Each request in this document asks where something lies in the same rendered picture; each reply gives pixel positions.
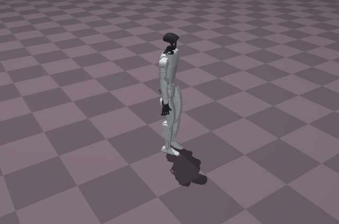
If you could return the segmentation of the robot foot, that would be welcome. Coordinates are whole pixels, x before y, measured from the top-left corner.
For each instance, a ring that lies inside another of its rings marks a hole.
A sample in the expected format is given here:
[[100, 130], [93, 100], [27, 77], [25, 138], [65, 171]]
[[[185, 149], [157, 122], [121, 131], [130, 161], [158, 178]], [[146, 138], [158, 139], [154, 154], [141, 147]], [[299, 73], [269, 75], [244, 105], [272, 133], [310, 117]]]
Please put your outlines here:
[[177, 149], [183, 149], [184, 148], [184, 146], [181, 145], [180, 143], [178, 143], [177, 141], [171, 142], [171, 146], [173, 146], [174, 148], [177, 148]]
[[173, 148], [170, 148], [169, 150], [166, 149], [165, 146], [162, 147], [161, 151], [164, 152], [164, 153], [172, 154], [172, 155], [179, 155], [180, 154], [178, 151], [174, 150]]

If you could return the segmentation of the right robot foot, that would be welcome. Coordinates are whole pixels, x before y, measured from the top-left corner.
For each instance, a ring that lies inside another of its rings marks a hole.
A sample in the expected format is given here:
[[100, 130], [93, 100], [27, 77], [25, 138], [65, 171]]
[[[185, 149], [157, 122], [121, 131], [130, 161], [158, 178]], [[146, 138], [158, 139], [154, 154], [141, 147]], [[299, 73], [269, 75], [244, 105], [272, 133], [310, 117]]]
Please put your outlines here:
[[179, 155], [180, 154], [178, 151], [174, 150], [173, 148], [170, 148], [169, 150], [166, 149], [165, 146], [162, 147], [161, 151], [164, 152], [164, 153], [172, 154], [172, 155]]

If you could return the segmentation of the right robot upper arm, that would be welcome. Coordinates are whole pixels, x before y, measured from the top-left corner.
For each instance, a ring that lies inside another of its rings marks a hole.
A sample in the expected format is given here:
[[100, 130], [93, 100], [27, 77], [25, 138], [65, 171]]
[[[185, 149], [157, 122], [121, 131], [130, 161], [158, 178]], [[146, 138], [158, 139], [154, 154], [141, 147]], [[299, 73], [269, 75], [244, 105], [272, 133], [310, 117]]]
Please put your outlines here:
[[160, 84], [162, 81], [167, 82], [167, 85], [169, 84], [169, 81], [167, 79], [165, 79], [165, 77], [167, 76], [167, 68], [168, 68], [168, 58], [163, 57], [160, 61], [159, 61], [159, 76], [160, 76]]

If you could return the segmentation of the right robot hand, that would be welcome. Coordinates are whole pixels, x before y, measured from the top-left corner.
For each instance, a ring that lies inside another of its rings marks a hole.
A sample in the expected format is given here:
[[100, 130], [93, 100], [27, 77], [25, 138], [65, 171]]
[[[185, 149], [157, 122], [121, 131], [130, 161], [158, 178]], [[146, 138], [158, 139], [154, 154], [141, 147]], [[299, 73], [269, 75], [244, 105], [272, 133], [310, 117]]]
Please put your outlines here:
[[[161, 115], [168, 115], [168, 114], [169, 114], [169, 110], [171, 111], [171, 108], [168, 106], [168, 104], [165, 104], [165, 105], [164, 105], [163, 100], [162, 100], [162, 106], [163, 106], [163, 108], [162, 108], [162, 113], [161, 113]], [[168, 112], [168, 113], [167, 113], [167, 112]]]

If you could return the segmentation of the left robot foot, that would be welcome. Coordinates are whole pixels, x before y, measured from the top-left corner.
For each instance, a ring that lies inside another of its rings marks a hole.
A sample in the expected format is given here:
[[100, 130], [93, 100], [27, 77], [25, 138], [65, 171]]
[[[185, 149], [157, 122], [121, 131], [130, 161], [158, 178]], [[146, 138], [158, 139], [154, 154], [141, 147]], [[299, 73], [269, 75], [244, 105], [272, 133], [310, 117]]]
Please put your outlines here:
[[177, 148], [177, 149], [183, 149], [184, 148], [184, 146], [181, 145], [180, 143], [178, 143], [177, 141], [171, 142], [171, 146], [173, 146], [174, 148]]

